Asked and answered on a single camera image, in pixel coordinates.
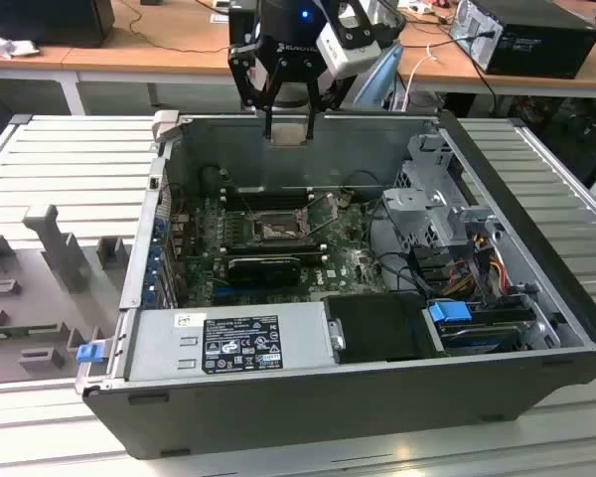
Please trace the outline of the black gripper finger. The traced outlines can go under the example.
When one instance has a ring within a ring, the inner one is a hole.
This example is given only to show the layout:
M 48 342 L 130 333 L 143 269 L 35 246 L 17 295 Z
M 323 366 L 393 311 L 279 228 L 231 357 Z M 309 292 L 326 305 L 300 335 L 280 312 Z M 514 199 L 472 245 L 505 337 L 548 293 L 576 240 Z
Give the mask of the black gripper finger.
M 270 140 L 273 104 L 285 80 L 285 59 L 256 43 L 231 47 L 227 62 L 241 102 L 264 113 L 263 137 Z M 258 89 L 249 76 L 257 63 L 266 70 L 262 89 Z
M 325 71 L 325 63 L 322 59 L 317 60 L 315 57 L 305 57 L 303 59 L 303 66 L 309 104 L 306 139 L 312 140 L 314 138 L 316 116 L 322 109 L 319 78 Z

